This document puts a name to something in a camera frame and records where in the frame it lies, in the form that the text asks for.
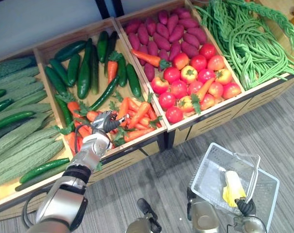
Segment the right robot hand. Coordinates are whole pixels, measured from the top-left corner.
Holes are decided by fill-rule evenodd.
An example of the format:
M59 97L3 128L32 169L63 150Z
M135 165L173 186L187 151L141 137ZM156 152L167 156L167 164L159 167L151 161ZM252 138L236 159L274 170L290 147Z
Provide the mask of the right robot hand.
M235 203L236 203L239 211L244 216L255 216L256 215L256 206L253 202L253 199L251 199L248 203L246 203L244 198L235 199Z

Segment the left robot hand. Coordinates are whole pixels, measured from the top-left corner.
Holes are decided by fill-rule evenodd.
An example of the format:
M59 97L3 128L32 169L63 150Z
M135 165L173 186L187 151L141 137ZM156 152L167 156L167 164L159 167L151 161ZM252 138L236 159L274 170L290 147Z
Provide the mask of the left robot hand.
M111 110L100 113L95 120L91 122L92 134L96 132L109 133L124 123L129 118L129 115L126 114L120 119L116 118L117 113L113 113Z

